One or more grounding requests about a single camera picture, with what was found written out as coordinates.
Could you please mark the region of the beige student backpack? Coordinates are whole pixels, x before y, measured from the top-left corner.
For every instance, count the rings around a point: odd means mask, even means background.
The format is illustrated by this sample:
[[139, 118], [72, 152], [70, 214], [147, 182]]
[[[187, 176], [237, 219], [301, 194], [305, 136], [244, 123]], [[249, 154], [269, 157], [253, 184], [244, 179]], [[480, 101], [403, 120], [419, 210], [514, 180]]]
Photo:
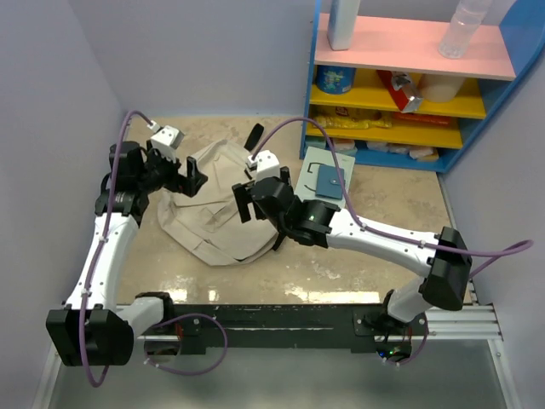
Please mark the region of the beige student backpack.
[[253, 262], [271, 250], [278, 233], [256, 218], [242, 223], [232, 186], [251, 180], [246, 159], [264, 128], [256, 124], [244, 145], [221, 140], [192, 155], [198, 170], [208, 177], [196, 196], [164, 192], [158, 203], [159, 226], [202, 262], [231, 266]]

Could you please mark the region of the blue wallet notebook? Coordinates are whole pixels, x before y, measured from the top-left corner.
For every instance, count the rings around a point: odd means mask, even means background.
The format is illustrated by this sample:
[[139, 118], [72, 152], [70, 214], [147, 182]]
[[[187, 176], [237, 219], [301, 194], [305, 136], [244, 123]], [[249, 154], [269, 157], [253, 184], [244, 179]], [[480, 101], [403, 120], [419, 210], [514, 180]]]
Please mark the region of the blue wallet notebook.
[[318, 167], [315, 195], [321, 199], [343, 199], [343, 193], [335, 166], [321, 164]]

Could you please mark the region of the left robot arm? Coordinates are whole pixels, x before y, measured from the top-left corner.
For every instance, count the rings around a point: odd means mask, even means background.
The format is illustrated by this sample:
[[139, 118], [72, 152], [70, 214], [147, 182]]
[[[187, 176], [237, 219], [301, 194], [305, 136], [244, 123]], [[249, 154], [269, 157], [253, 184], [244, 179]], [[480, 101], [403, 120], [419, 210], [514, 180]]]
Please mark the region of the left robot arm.
[[152, 145], [125, 141], [110, 147], [111, 170], [95, 201], [95, 231], [83, 271], [62, 306], [49, 311], [46, 329], [65, 366], [123, 366], [135, 339], [148, 329], [167, 334], [176, 313], [164, 291], [142, 292], [117, 309], [123, 265], [149, 205], [162, 188], [188, 197], [208, 181], [189, 156], [169, 160]]

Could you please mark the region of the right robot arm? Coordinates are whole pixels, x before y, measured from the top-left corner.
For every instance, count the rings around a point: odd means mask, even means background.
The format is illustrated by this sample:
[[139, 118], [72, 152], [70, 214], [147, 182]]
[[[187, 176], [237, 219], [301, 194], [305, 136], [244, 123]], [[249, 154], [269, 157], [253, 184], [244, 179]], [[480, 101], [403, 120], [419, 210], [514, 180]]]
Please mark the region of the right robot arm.
[[472, 259], [453, 228], [439, 234], [395, 228], [364, 218], [323, 200], [301, 200], [290, 185], [289, 171], [232, 186], [242, 222], [268, 220], [280, 239], [299, 245], [357, 251], [392, 262], [416, 274], [404, 287], [385, 296], [381, 311], [366, 316], [368, 326], [391, 335], [430, 308], [462, 309]]

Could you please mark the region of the yellow snack bag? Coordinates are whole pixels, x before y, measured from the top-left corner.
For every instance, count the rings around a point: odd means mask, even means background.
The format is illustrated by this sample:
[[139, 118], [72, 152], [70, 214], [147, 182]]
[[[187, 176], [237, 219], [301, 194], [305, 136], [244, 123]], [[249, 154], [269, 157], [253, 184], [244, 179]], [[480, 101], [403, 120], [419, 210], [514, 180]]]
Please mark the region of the yellow snack bag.
[[390, 129], [392, 118], [387, 112], [352, 107], [316, 107], [313, 119], [325, 129]]

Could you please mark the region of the white book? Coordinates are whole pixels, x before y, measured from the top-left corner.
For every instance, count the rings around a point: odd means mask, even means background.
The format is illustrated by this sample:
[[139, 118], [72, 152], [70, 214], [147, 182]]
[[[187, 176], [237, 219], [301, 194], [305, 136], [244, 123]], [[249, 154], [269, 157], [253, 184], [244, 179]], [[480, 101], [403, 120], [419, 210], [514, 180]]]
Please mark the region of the white book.
[[307, 149], [295, 194], [301, 200], [321, 199], [345, 207], [346, 200], [331, 151], [316, 147]]

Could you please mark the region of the pastel sponges row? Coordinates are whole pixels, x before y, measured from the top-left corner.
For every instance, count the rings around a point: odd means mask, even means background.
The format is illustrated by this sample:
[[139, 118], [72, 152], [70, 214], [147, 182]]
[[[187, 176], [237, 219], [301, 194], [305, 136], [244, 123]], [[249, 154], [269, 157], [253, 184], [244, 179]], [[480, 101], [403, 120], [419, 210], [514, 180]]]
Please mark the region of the pastel sponges row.
[[380, 141], [355, 141], [342, 138], [333, 138], [332, 141], [338, 153], [352, 157], [355, 157], [358, 151], [371, 150], [372, 152], [408, 156], [419, 162], [434, 162], [439, 159], [439, 153], [435, 147], [409, 146]]

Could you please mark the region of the blue tin can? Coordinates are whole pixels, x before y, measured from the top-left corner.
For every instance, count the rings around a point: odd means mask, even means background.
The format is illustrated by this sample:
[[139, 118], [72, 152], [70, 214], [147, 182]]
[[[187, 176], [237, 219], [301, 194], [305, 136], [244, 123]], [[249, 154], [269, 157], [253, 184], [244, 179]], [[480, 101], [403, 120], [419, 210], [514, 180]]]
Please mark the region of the blue tin can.
[[352, 89], [355, 74], [352, 67], [318, 65], [315, 83], [326, 94], [342, 95]]

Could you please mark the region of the blue shelf unit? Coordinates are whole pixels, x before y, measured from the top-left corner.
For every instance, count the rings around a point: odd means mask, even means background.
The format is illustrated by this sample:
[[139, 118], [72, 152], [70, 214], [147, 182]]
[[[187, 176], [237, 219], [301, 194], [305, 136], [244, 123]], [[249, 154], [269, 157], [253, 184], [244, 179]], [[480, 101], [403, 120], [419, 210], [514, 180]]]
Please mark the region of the blue shelf unit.
[[466, 53], [438, 51], [447, 24], [359, 16], [349, 49], [327, 38], [316, 10], [301, 147], [331, 136], [357, 164], [449, 171], [500, 112], [544, 47], [544, 4], [515, 2], [500, 24], [480, 26]]

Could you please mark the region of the orange red packet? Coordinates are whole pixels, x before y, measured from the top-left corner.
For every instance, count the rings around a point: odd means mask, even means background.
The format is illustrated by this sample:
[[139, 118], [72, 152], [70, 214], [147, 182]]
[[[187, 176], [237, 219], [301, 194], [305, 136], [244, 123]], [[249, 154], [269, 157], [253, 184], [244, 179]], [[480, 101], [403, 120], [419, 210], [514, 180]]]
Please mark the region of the orange red packet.
[[393, 112], [392, 118], [407, 123], [429, 124], [434, 126], [450, 126], [452, 123], [452, 117], [413, 112]]

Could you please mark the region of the red snack packet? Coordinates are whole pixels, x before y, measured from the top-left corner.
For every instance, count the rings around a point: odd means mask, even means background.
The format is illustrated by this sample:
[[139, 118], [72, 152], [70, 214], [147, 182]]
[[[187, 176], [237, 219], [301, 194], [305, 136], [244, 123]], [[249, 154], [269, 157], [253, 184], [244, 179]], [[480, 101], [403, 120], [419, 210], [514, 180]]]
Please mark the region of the red snack packet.
[[407, 72], [376, 71], [400, 112], [416, 112], [423, 101], [420, 90]]

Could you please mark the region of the white bottle on shelf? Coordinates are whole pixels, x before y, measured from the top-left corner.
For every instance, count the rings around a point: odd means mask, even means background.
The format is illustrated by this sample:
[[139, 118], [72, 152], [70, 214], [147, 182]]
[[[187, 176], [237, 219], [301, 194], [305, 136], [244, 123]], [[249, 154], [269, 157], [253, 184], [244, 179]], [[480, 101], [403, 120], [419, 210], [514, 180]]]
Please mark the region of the white bottle on shelf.
[[327, 38], [334, 51], [350, 48], [359, 6], [359, 0], [333, 0], [331, 2]]

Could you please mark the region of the white bowl cup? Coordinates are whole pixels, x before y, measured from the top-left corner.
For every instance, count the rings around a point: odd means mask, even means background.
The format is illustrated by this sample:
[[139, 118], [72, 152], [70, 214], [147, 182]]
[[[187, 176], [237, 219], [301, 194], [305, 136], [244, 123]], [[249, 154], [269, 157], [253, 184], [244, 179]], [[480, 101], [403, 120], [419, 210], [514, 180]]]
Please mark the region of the white bowl cup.
[[423, 74], [418, 89], [426, 101], [446, 103], [453, 100], [465, 82], [464, 77]]

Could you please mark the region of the clear plastic bottle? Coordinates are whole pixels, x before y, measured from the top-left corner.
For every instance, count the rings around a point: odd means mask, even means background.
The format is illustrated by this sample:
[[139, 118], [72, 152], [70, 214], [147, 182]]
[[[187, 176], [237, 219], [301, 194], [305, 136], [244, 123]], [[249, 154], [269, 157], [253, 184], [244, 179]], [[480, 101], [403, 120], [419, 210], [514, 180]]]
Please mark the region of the clear plastic bottle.
[[459, 59], [467, 51], [470, 41], [481, 26], [492, 0], [461, 0], [442, 37], [438, 52], [449, 59]]

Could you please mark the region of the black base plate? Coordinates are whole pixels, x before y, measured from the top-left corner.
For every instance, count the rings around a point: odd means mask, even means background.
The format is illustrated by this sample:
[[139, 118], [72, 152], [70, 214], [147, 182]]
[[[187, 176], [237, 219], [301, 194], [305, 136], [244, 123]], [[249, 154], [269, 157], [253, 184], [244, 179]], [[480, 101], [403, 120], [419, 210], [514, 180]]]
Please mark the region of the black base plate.
[[386, 342], [407, 343], [427, 333], [425, 315], [409, 324], [381, 321], [378, 304], [176, 304], [169, 319], [177, 324], [150, 328], [145, 340], [181, 341], [183, 354], [208, 348], [348, 349], [373, 354]]

